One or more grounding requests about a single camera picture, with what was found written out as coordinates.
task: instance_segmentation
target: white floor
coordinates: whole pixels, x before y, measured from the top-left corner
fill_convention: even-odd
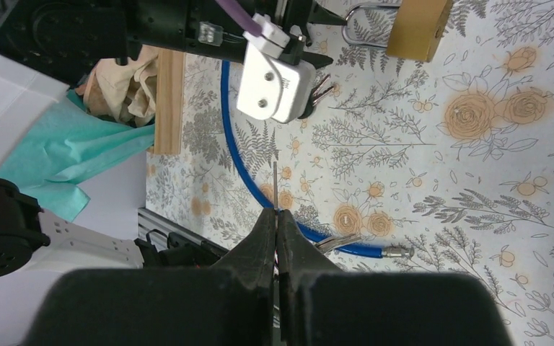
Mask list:
[[[145,174],[142,153],[80,184],[91,201],[75,223],[116,238],[136,238],[136,210],[145,204]],[[15,272],[0,278],[0,346],[22,341],[33,314],[59,276]]]

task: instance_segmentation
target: purple tube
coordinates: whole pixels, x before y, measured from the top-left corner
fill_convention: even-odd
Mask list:
[[[237,0],[216,0],[218,5],[245,31],[258,37],[262,27],[241,7]]]

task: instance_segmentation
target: beige cloth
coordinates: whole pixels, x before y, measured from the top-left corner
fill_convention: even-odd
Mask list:
[[[119,123],[134,119],[146,125],[156,114],[158,50],[145,45],[139,58],[119,66],[115,59],[102,59],[88,82],[76,91],[83,94],[91,115],[109,115]]]

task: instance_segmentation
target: metal clip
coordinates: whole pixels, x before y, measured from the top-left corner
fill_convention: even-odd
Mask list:
[[[387,2],[364,2],[362,4],[355,5],[350,9],[349,12],[347,12],[345,21],[347,21],[347,24],[349,24],[349,19],[353,16],[354,13],[356,13],[356,11],[359,11],[361,9],[373,9],[375,11],[378,11],[382,9],[398,10],[399,8],[400,8],[400,4],[389,4]],[[381,43],[361,41],[361,40],[352,38],[351,36],[349,36],[349,32],[347,28],[348,28],[348,25],[343,25],[343,28],[341,29],[341,33],[343,34],[343,39],[348,45],[352,45],[354,47],[387,49],[387,45],[383,45]]]
[[[350,234],[348,236],[329,236],[328,238],[315,244],[315,247],[323,254],[330,252],[338,247],[353,244],[362,240],[359,234]]]

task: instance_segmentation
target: table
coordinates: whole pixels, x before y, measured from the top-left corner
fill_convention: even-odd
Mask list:
[[[390,19],[362,12],[352,27],[385,39]],[[409,260],[330,253],[340,267],[472,275],[515,345],[554,345],[554,0],[456,0],[431,63],[348,47],[339,27],[310,31],[310,49],[335,59],[318,79],[336,88],[308,120],[236,111],[231,66],[230,116],[260,189],[272,195],[277,161],[280,205],[302,223],[415,248]],[[260,206],[227,151],[220,72],[187,56],[182,154],[148,156],[146,205],[232,248]]]

